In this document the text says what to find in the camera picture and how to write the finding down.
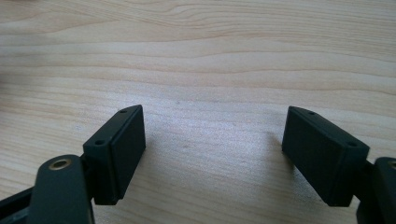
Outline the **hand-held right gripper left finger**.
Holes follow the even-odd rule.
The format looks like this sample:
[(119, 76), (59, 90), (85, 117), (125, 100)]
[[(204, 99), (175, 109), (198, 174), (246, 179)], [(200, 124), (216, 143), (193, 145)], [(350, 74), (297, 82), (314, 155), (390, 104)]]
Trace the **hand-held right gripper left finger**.
[(96, 204), (121, 200), (146, 148), (142, 105), (123, 108), (83, 144)]

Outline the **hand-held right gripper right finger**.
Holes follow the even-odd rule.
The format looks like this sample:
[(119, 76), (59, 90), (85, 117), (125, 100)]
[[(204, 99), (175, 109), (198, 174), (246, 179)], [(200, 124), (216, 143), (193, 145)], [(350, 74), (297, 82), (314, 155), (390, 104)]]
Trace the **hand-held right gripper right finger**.
[(369, 147), (316, 112), (291, 106), (282, 151), (329, 206), (348, 206)]

